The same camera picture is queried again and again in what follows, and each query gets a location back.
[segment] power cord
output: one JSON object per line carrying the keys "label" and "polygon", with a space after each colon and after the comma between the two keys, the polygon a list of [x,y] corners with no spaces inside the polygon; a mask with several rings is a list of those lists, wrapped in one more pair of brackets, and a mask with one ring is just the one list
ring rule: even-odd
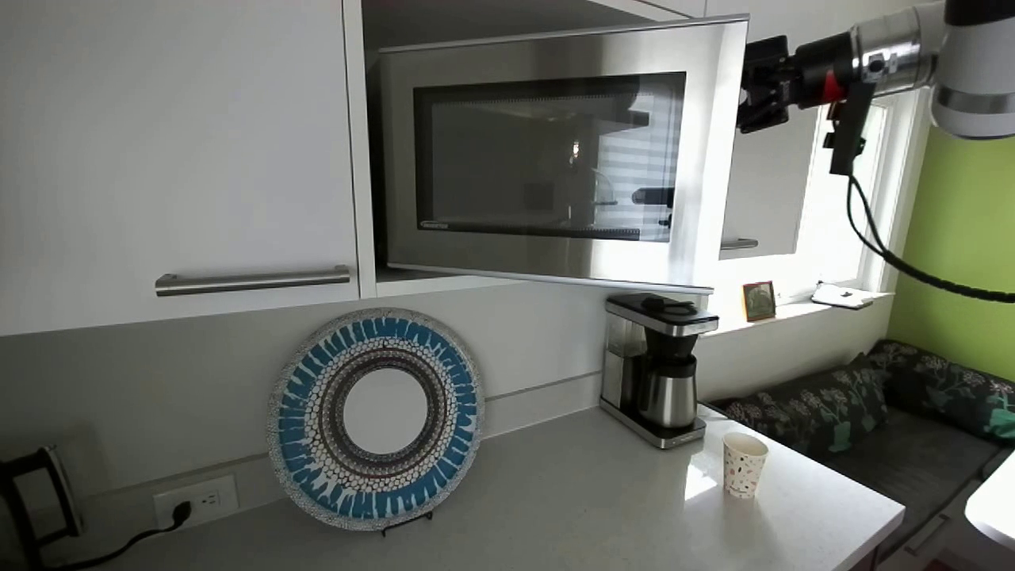
{"label": "power cord", "polygon": [[109,551],[109,556],[98,556],[98,558],[85,558],[85,563],[74,563],[74,564],[61,564],[61,568],[49,568],[49,571],[76,571],[76,568],[98,568],[98,564],[109,564],[116,558],[122,558],[125,551],[131,551],[138,542],[144,538],[154,538],[154,537],[166,537],[166,534],[174,534],[182,531],[194,515],[194,503],[191,501],[182,501],[179,509],[171,509],[171,527],[159,527],[159,531],[145,531],[145,534],[138,534],[131,537],[122,549]]}
{"label": "power cord", "polygon": [[[864,236],[857,218],[853,218],[853,195],[861,196],[870,236]],[[872,205],[870,205],[870,201],[864,195],[864,185],[853,175],[849,175],[849,188],[848,188],[848,218],[849,218],[853,236],[864,242],[864,247],[878,254],[899,272],[905,272],[905,277],[911,277],[917,282],[925,282],[933,290],[951,292],[951,294],[966,294],[966,298],[976,298],[976,302],[1015,304],[1015,292],[992,292],[992,290],[973,290],[973,286],[966,286],[966,282],[950,282],[942,277],[923,272],[921,267],[913,267],[913,264],[902,261],[894,252],[890,252],[890,245],[878,236]]]}

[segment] green wall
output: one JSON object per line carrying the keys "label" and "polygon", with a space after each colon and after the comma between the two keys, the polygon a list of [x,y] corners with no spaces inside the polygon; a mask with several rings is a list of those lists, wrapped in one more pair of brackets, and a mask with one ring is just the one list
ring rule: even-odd
{"label": "green wall", "polygon": [[[905,261],[951,282],[1015,292],[1015,141],[930,132]],[[1015,304],[902,277],[890,334],[1015,380]]]}

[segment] white countertop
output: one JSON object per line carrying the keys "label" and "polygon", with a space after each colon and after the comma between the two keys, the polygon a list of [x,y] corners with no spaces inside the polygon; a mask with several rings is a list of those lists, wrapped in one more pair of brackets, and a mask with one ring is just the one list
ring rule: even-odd
{"label": "white countertop", "polygon": [[284,501],[141,545],[117,571],[824,571],[872,551],[905,509],[782,443],[754,501],[719,478],[733,421],[654,452],[600,408],[486,440],[473,473],[418,520],[330,531]]}
{"label": "white countertop", "polygon": [[1015,454],[967,497],[966,517],[984,537],[1015,549]]}

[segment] coffee maker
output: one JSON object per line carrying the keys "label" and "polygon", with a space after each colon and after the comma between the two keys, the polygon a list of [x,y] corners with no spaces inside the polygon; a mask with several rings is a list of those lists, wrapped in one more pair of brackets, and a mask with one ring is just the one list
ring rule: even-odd
{"label": "coffee maker", "polygon": [[697,360],[700,334],[719,318],[697,315],[692,302],[660,294],[605,298],[605,349],[600,403],[646,443],[667,452],[697,440]]}

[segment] paper cup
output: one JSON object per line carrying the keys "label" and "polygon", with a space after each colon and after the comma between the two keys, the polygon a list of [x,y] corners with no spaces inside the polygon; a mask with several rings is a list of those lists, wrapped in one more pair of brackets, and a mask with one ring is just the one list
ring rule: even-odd
{"label": "paper cup", "polygon": [[754,497],[769,447],[763,437],[733,431],[724,437],[724,490],[733,497]]}

